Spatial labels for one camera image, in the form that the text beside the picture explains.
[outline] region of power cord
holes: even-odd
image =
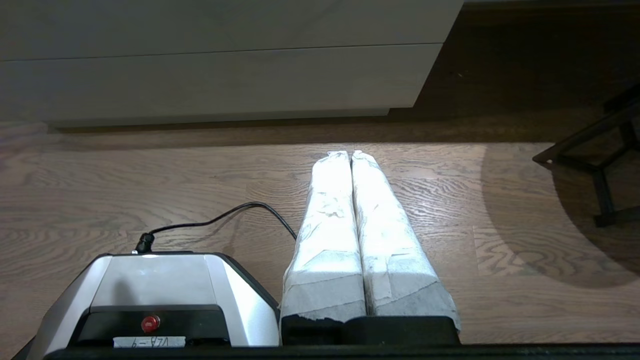
[[[153,229],[151,231],[149,231],[148,233],[144,233],[140,236],[140,240],[138,241],[138,244],[136,245],[136,250],[133,251],[134,254],[145,254],[148,252],[151,252],[151,246],[154,243],[154,240],[156,239],[156,237],[154,236],[154,234],[160,233],[161,231],[167,231],[167,230],[172,230],[172,229],[179,229],[181,227],[198,227],[198,226],[208,226],[211,225],[215,222],[217,222],[218,220],[225,218],[233,213],[235,213],[236,211],[242,210],[242,209],[248,209],[248,208],[263,208],[263,209],[267,209],[270,213],[272,213],[274,216],[276,216],[276,218],[280,221],[280,223],[282,223],[282,225],[284,225],[284,227],[287,229],[287,231],[289,232],[289,234],[291,234],[291,236],[293,237],[293,240],[297,239],[298,236],[296,235],[296,233],[291,229],[291,226],[289,226],[289,224],[287,224],[287,222],[282,218],[282,216],[280,216],[280,214],[278,214],[277,211],[275,211],[271,206],[263,203],[263,202],[259,202],[259,201],[252,201],[252,202],[245,202],[242,205],[238,205],[236,207],[234,207],[233,209],[227,211],[226,213],[223,213],[222,215],[211,219],[209,221],[206,222],[190,222],[190,223],[186,223],[186,224],[175,224],[175,225],[168,225],[168,226],[163,226],[163,227],[158,227],[157,229]]]

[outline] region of white drawer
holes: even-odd
[[[20,0],[0,61],[442,43],[462,0]]]
[[[440,44],[0,63],[0,116],[68,120],[413,106]]]

